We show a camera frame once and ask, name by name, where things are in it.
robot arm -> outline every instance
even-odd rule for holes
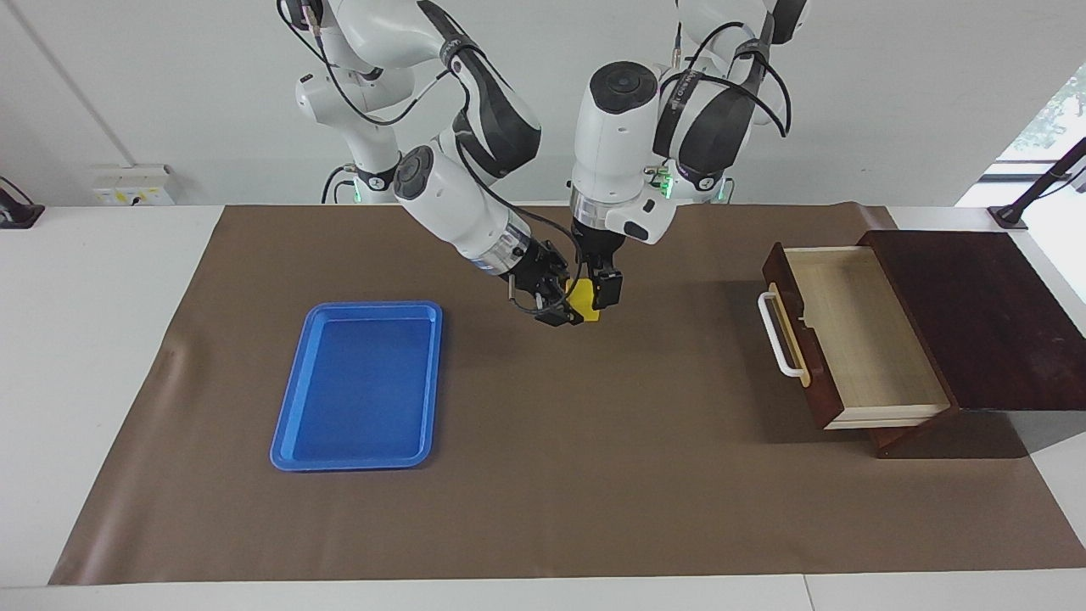
[[[626,237],[656,243],[677,200],[721,198],[750,124],[771,119],[759,98],[770,47],[792,39],[807,9],[807,0],[683,0],[681,21],[704,56],[686,69],[657,72],[617,62],[592,77],[578,119],[570,206],[595,309],[619,300],[614,254]],[[646,184],[652,180],[659,190]]]
[[[395,151],[395,163],[384,166],[391,170],[375,174],[378,180],[369,187],[391,182],[396,199],[424,227],[480,269],[505,279],[510,300],[514,289],[528,292],[534,308],[523,310],[555,327],[580,323],[583,319],[566,298],[565,258],[550,242],[533,238],[512,206],[489,190],[489,184],[534,158],[539,122],[456,20],[430,0],[285,1],[296,4],[290,8],[291,15],[305,17],[328,62],[351,72],[348,92],[340,97],[362,98],[362,104],[354,104],[359,111],[406,99],[413,81],[409,87],[389,81],[384,94],[366,89],[390,78],[390,73],[409,73],[433,59],[444,64],[464,89],[464,107],[450,128],[402,158],[391,128],[374,125],[345,102],[341,106],[348,112],[326,110],[315,117],[340,129],[359,168],[381,167]],[[329,68],[330,76],[339,74],[336,69]],[[318,99],[327,102],[323,109],[336,104],[327,87],[318,98],[315,91],[304,91],[305,82],[299,86],[303,110],[316,109]],[[401,96],[405,88],[408,92]],[[334,120],[321,119],[333,115]]]

yellow sponge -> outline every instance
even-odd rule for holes
[[[566,284],[566,290],[569,290],[568,283]],[[586,278],[578,280],[577,287],[573,288],[573,293],[569,295],[569,304],[584,317],[584,322],[586,323],[599,321],[599,310],[592,309],[592,300],[594,296],[595,292],[592,290],[592,280]]]

drawer handle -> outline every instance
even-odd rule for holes
[[[807,375],[807,372],[788,366],[788,360],[784,358],[784,347],[781,346],[781,341],[776,338],[776,329],[773,327],[773,316],[769,313],[769,302],[774,298],[776,298],[776,293],[772,291],[758,295],[758,310],[761,313],[761,322],[766,326],[766,335],[769,338],[769,345],[773,347],[773,356],[776,357],[776,367],[780,368],[781,373],[788,378],[803,379]]]

brown table mat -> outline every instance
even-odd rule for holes
[[[684,208],[620,251],[604,322],[554,330],[397,207],[228,207],[51,583],[1086,567],[1028,459],[876,460],[776,371],[773,242],[872,227],[885,209]],[[306,313],[406,298],[445,311],[429,460],[276,471]]]

electrical outlet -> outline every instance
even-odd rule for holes
[[[174,205],[176,186],[165,165],[96,166],[92,189],[103,205]]]
[[[116,205],[113,187],[117,186],[121,178],[116,176],[99,176],[94,178],[90,188],[94,191],[94,199],[101,205]]]

